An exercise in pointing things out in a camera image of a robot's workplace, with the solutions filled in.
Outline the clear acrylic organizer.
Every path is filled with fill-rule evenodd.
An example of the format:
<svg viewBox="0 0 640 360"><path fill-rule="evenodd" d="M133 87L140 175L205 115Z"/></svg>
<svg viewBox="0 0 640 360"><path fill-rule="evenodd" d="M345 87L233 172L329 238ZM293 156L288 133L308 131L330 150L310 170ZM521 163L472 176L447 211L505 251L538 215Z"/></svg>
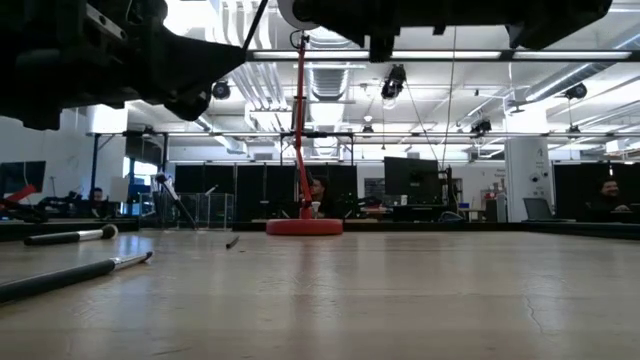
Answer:
<svg viewBox="0 0 640 360"><path fill-rule="evenodd" d="M161 228L229 229L234 221L234 196L226 193L178 193L179 206L168 193L154 192L150 218Z"/></svg>

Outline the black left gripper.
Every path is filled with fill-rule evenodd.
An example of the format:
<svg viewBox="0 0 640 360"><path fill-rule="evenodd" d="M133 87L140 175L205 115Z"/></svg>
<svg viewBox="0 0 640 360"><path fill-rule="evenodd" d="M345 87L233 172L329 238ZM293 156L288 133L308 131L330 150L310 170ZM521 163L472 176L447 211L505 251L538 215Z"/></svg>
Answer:
<svg viewBox="0 0 640 360"><path fill-rule="evenodd" d="M0 117L57 130L68 108L122 107L136 91L136 37L163 21L166 0L0 0ZM167 109L196 121L213 85L242 65L246 51L165 30Z"/></svg>

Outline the red desk lamp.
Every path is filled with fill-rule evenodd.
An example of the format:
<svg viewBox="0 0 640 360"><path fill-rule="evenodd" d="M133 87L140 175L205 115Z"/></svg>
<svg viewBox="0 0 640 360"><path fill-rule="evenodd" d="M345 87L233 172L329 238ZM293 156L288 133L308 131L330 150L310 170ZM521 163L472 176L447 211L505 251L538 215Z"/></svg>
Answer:
<svg viewBox="0 0 640 360"><path fill-rule="evenodd" d="M308 174L302 152L302 133L305 118L306 98L304 90L304 64L308 37L306 30L316 28L309 20L300 20L294 15L296 0L277 0L278 10L286 22L300 33L300 39L294 45L297 52L297 82L294 97L294 149L295 164L299 172L299 185L303 199L300 202L299 217L287 219L271 219L266 223L266 233L278 236L333 236L343 233L343 223L338 219L318 218L319 202L314 202L311 195L312 176Z"/></svg>

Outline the black aluminium table frame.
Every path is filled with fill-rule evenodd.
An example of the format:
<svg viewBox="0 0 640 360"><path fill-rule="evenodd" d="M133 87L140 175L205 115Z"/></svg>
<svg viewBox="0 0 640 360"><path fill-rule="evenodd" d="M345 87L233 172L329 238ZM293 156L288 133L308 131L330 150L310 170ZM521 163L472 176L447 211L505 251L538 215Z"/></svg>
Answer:
<svg viewBox="0 0 640 360"><path fill-rule="evenodd" d="M107 225L103 221L54 221L30 224L0 221L0 242L21 241L30 235L76 230L97 230ZM556 235L575 235L609 239L640 241L640 224L579 223L579 222L521 222L521 223L401 223L401 222L345 222L345 232L532 232Z"/></svg>

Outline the black monitor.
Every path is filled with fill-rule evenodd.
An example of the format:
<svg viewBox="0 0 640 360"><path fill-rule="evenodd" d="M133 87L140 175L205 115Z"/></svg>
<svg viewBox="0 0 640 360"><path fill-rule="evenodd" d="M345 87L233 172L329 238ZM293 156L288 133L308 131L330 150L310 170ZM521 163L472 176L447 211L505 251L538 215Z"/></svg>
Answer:
<svg viewBox="0 0 640 360"><path fill-rule="evenodd" d="M43 191L45 161L0 163L0 195L12 195L31 185L35 193Z"/></svg>
<svg viewBox="0 0 640 360"><path fill-rule="evenodd" d="M437 161L385 157L383 163L386 195L406 195L409 204L442 203Z"/></svg>

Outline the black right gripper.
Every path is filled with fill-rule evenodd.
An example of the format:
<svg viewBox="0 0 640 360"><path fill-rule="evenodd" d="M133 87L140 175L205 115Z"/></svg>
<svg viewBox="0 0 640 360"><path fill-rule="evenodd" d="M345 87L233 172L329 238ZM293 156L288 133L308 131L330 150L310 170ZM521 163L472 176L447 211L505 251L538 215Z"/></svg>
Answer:
<svg viewBox="0 0 640 360"><path fill-rule="evenodd" d="M369 61L391 58L400 33L394 0L293 0L297 20L324 27L364 48L369 41Z"/></svg>

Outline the black brush long silver ferrule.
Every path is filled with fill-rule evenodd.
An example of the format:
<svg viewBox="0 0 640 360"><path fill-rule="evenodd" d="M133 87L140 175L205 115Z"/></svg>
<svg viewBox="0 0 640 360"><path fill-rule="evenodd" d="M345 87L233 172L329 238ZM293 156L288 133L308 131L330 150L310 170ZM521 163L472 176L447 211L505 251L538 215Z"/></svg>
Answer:
<svg viewBox="0 0 640 360"><path fill-rule="evenodd" d="M39 274L0 284L0 304L44 294L70 285L106 276L114 271L145 263L153 251L143 254L112 257L106 260Z"/></svg>

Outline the black partition panels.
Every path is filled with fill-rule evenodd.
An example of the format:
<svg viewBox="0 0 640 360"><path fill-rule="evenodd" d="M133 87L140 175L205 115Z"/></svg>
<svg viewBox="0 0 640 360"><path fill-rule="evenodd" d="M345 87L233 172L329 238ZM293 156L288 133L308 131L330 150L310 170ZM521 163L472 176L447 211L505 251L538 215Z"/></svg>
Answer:
<svg viewBox="0 0 640 360"><path fill-rule="evenodd" d="M312 165L307 172L312 178L328 179L337 218L346 218L353 213L357 195L356 167ZM213 193L234 196L235 222L298 216L302 190L294 165L199 164L178 165L175 169L178 193L205 193L216 184L218 188Z"/></svg>

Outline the black overhead frame beam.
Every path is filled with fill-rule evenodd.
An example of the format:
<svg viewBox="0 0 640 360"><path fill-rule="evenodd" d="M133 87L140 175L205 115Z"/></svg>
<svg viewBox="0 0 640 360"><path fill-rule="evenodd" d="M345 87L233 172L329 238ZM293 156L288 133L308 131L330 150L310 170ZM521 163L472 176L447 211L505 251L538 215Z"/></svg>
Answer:
<svg viewBox="0 0 640 360"><path fill-rule="evenodd" d="M298 52L289 50L252 50L247 62L296 62ZM365 50L307 50L311 62L371 62ZM543 63L640 63L640 50L394 50L383 62L543 62Z"/></svg>

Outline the large black silver-ferrule brush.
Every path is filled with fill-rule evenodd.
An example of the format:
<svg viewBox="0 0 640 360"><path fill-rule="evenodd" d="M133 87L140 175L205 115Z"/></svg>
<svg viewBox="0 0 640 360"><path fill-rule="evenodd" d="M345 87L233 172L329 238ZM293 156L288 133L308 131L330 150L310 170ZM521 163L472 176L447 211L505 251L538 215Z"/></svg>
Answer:
<svg viewBox="0 0 640 360"><path fill-rule="evenodd" d="M185 219L185 221L190 225L190 227L193 230L197 230L198 226L195 220L193 219L191 214L188 212L187 208L185 207L180 197L176 193L174 187L170 184L166 174L163 172L157 173L155 176L155 180L161 186L161 188L168 193L170 199L173 201L173 205L178 209L180 215Z"/></svg>

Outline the red bar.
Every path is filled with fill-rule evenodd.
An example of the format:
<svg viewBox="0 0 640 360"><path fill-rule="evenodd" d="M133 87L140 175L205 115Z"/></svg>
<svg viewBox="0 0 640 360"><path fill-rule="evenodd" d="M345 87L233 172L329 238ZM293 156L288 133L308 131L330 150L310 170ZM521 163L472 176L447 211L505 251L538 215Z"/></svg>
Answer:
<svg viewBox="0 0 640 360"><path fill-rule="evenodd" d="M7 198L0 198L0 210L4 210L5 208L18 204L22 199L27 198L36 191L37 188L34 185L29 184L17 192L12 193Z"/></svg>

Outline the person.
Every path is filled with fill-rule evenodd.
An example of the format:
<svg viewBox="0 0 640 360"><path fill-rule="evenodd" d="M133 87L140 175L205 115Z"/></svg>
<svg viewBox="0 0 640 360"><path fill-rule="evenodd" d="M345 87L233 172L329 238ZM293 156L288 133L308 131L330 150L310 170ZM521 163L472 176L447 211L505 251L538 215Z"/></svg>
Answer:
<svg viewBox="0 0 640 360"><path fill-rule="evenodd" d="M585 203L586 218L593 222L624 222L631 217L632 210L620 195L614 178L606 178L599 184L599 190Z"/></svg>
<svg viewBox="0 0 640 360"><path fill-rule="evenodd" d="M318 202L317 216L319 218L336 218L336 202L329 189L329 181L326 177L314 177L311 185L311 198Z"/></svg>
<svg viewBox="0 0 640 360"><path fill-rule="evenodd" d="M104 218L107 216L108 200L99 187L92 188L89 194L90 212L93 216Z"/></svg>

